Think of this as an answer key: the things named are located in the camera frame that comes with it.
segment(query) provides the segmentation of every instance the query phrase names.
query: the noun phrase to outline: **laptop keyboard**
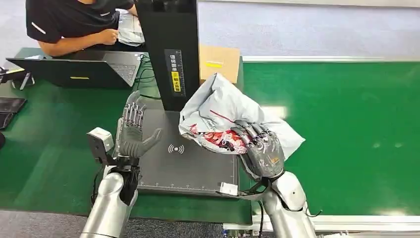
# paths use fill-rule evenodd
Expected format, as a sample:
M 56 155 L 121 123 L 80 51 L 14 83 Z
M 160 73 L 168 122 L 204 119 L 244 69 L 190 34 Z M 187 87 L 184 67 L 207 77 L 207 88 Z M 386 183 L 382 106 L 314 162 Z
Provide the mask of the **laptop keyboard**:
M 136 73 L 136 66 L 134 65 L 125 65 L 125 64 L 109 64 L 112 69 L 115 70 L 123 78 L 128 85 L 133 86 L 134 84 L 134 74 Z

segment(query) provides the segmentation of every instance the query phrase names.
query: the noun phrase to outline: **person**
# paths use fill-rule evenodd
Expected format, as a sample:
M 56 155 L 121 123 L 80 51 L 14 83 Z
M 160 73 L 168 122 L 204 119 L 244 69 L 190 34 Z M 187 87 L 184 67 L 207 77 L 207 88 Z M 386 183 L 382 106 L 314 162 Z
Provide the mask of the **person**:
M 118 42 L 116 8 L 137 16 L 132 0 L 26 0 L 27 35 L 52 57 L 86 48 L 142 51 Z

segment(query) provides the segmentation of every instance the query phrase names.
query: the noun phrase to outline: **silver robotic arm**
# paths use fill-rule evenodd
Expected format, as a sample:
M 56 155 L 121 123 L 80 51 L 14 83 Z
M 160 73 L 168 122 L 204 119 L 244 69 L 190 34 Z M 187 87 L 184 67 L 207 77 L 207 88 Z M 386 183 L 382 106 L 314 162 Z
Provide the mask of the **silver robotic arm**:
M 238 197 L 262 200 L 277 238 L 315 238 L 306 214 L 306 195 L 297 177 L 284 170 L 284 154 L 277 136 L 263 125 L 236 121 L 236 132 L 248 147 L 241 161 L 248 175 L 258 183 Z M 258 193 L 260 186 L 264 192 Z
M 123 115 L 118 120 L 113 156 L 109 132 L 96 128 L 88 133 L 94 157 L 105 165 L 98 196 L 80 238 L 120 238 L 131 209 L 137 200 L 139 160 L 161 136 L 161 129 L 143 141 L 142 122 L 145 105 L 140 93 L 127 99 Z M 247 174 L 258 183 L 239 192 L 236 198 L 260 201 L 269 215 L 277 238 L 315 238 L 306 214 L 306 195 L 293 173 L 284 170 L 284 154 L 277 136 L 263 125 L 236 121 L 232 130 L 248 147 L 240 159 Z M 263 192 L 257 189 L 265 186 Z
M 143 116 L 146 106 L 140 92 L 132 93 L 118 120 L 113 156 L 112 135 L 96 128 L 88 133 L 94 157 L 105 165 L 104 178 L 80 238 L 120 238 L 137 200 L 139 160 L 161 137 L 161 129 L 143 141 Z

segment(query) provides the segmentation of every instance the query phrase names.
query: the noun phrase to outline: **gray floor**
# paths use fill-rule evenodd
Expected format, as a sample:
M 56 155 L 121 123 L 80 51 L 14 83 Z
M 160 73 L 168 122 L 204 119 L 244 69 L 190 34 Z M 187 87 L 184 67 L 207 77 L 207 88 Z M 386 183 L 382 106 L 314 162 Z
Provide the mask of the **gray floor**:
M 24 0 L 0 0 L 0 64 L 26 37 Z M 199 4 L 200 42 L 245 56 L 420 56 L 420 9 L 230 2 Z M 86 218 L 0 211 L 0 237 L 76 238 Z M 130 220 L 127 237 L 221 237 L 222 226 Z
M 244 56 L 420 56 L 420 8 L 201 2 L 200 42 Z

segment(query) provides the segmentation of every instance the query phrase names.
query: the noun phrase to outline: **white edge trim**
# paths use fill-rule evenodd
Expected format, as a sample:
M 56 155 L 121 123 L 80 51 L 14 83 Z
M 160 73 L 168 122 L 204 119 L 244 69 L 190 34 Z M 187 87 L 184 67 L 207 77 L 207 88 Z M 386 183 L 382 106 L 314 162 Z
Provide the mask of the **white edge trim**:
M 39 27 L 39 26 L 37 26 L 35 23 L 33 23 L 32 22 L 32 25 L 37 29 L 37 30 L 39 30 L 42 34 L 46 34 L 46 32 L 43 30 L 43 29 L 41 29 L 41 27 Z
M 387 6 L 387 7 L 420 7 L 418 0 L 200 0 L 200 1 L 236 1 L 259 3 L 341 5 L 341 6 Z
M 356 56 L 242 56 L 246 63 L 267 62 L 420 62 L 419 57 L 356 57 Z
M 252 225 L 224 223 L 225 230 L 260 229 L 261 215 L 252 216 Z M 418 232 L 420 216 L 317 216 L 311 218 L 316 232 Z M 272 232 L 268 215 L 264 215 L 263 231 Z

